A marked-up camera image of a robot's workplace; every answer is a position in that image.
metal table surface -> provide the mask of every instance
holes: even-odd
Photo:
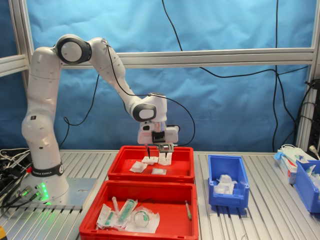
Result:
[[[8,239],[80,239],[84,219],[118,151],[62,150],[65,174],[97,178],[83,210],[19,207],[0,213],[0,225]],[[214,207],[208,204],[208,154],[242,156],[249,180],[248,208]],[[202,240],[320,240],[320,214],[310,214],[272,153],[194,152],[199,239]]]

blue backdrop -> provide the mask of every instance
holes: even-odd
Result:
[[[161,0],[27,0],[34,47],[53,46],[64,34],[84,40],[106,38],[117,52],[179,51]],[[184,50],[273,48],[275,46],[276,0],[166,0]],[[0,2],[0,52],[16,51],[6,1]],[[280,0],[278,47],[310,47],[316,0]],[[283,73],[304,66],[279,66]],[[247,74],[274,66],[209,67],[222,76]],[[297,115],[307,69],[281,75],[287,108]],[[61,72],[55,134],[60,143],[66,133],[63,117],[77,124],[92,101],[95,70]],[[25,146],[21,122],[26,100],[20,73],[0,78],[0,147]],[[221,79],[199,68],[127,69],[126,80],[136,94],[161,92],[183,104],[192,114],[196,135],[190,145],[198,151],[270,152],[275,129],[273,92],[275,74]],[[276,95],[279,147],[293,129],[284,111],[278,88]],[[168,102],[168,123],[181,127],[179,143],[193,134],[190,117],[179,105]],[[119,149],[136,145],[139,123],[125,112],[121,98],[102,79],[87,120],[70,127],[66,149]]]

green led light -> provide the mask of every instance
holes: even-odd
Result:
[[[47,192],[46,185],[44,183],[41,183],[41,186],[42,186],[42,190],[43,190],[43,193],[44,193],[44,196],[45,196],[45,199],[42,199],[42,200],[47,200],[49,198],[49,195],[48,195],[48,192]]]

blue plastic bin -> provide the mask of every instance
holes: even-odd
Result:
[[[213,206],[226,206],[247,208],[249,199],[249,183],[241,156],[209,155],[209,204]],[[234,185],[233,194],[214,193],[214,186],[222,174],[229,175]]]
[[[319,200],[319,190],[312,183],[310,177],[308,177],[306,170],[315,165],[313,172],[320,174],[320,161],[309,160],[309,163],[297,163],[297,171],[295,177],[294,187],[298,192],[305,208],[310,213],[320,213],[320,200]]]

white robotic arm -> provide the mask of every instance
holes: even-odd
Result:
[[[126,69],[116,52],[103,38],[88,42],[76,35],[62,36],[54,47],[39,47],[29,70],[28,107],[22,122],[22,135],[32,157],[32,171],[21,181],[21,189],[30,186],[39,191],[35,202],[62,196],[69,188],[64,176],[59,146],[54,133],[61,68],[89,61],[100,76],[112,85],[123,100],[125,110],[140,123],[139,144],[155,144],[162,153],[173,152],[179,127],[167,126],[167,99],[161,93],[149,93],[141,99],[125,80]]]

